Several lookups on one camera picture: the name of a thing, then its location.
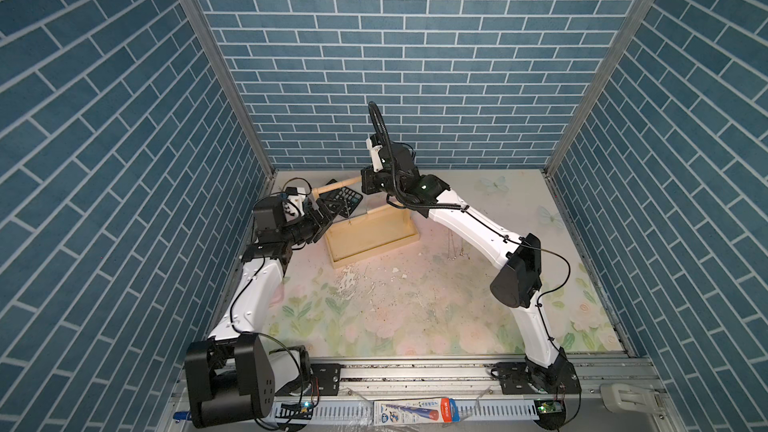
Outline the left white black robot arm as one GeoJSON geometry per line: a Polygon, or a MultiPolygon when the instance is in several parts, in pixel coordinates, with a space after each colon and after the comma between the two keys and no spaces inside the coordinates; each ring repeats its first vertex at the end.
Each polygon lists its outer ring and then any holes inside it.
{"type": "Polygon", "coordinates": [[[339,208],[299,191],[271,194],[253,210],[251,243],[241,258],[240,281],[219,323],[184,358],[189,417],[198,428],[267,418],[279,393],[307,401],[312,381],[308,351],[275,340],[263,327],[294,251],[327,232],[339,208]]]}

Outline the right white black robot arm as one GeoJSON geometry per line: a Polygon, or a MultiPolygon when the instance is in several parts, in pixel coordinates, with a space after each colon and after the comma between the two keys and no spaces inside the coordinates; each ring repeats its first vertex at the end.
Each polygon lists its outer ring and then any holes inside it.
{"type": "Polygon", "coordinates": [[[464,201],[435,175],[423,175],[409,146],[366,140],[371,165],[361,170],[362,192],[386,193],[393,207],[408,209],[450,229],[477,249],[498,273],[490,284],[493,297],[512,312],[524,342],[528,381],[539,391],[564,392],[575,376],[566,352],[551,333],[541,301],[541,242],[493,222],[464,201]]]}

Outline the wooden jewelry display stand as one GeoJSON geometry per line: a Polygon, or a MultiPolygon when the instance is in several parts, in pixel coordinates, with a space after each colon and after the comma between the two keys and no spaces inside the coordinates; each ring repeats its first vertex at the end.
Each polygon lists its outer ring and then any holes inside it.
{"type": "Polygon", "coordinates": [[[383,193],[363,195],[349,218],[337,218],[323,236],[331,265],[351,264],[420,240],[411,211],[388,205],[383,193]]]}

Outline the black calculator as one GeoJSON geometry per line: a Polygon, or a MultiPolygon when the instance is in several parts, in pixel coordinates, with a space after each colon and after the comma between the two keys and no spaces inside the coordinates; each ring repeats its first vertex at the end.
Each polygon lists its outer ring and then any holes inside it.
{"type": "Polygon", "coordinates": [[[337,190],[335,200],[340,203],[338,214],[344,218],[351,218],[362,203],[363,195],[349,187],[342,187],[337,190]]]}

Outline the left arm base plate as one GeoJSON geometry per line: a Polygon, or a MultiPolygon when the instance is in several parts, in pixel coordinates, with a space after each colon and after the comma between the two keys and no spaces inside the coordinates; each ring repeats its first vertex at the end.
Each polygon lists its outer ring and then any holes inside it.
{"type": "Polygon", "coordinates": [[[337,396],[339,394],[343,366],[336,362],[320,362],[303,365],[315,396],[337,396]]]}

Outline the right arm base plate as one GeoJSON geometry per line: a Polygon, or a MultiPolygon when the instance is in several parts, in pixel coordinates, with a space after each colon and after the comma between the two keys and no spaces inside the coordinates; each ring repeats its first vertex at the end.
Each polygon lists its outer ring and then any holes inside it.
{"type": "Polygon", "coordinates": [[[581,384],[574,366],[565,361],[548,368],[529,362],[500,362],[490,375],[501,387],[504,395],[579,395],[581,384]]]}

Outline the aluminium front rail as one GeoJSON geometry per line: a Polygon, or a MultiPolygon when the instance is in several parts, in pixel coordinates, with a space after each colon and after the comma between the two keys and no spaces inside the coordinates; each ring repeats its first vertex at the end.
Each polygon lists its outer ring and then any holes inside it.
{"type": "Polygon", "coordinates": [[[490,375],[500,362],[524,362],[520,356],[467,356],[421,359],[316,359],[343,368],[337,396],[315,396],[307,401],[279,395],[271,414],[224,425],[226,431],[681,431],[660,376],[647,358],[622,354],[576,354],[570,363],[579,378],[579,395],[504,395],[490,375]],[[602,384],[625,383],[657,393],[656,414],[612,413],[600,396],[602,384]],[[448,397],[458,406],[461,420],[447,424],[374,426],[373,404],[379,400],[448,397]]]}

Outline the white plastic bracket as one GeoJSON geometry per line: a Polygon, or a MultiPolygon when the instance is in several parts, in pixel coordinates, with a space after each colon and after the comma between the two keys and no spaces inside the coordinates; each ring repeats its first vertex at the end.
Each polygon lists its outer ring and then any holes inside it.
{"type": "Polygon", "coordinates": [[[655,391],[630,384],[602,384],[600,396],[606,409],[612,413],[656,414],[660,410],[655,391]]]}

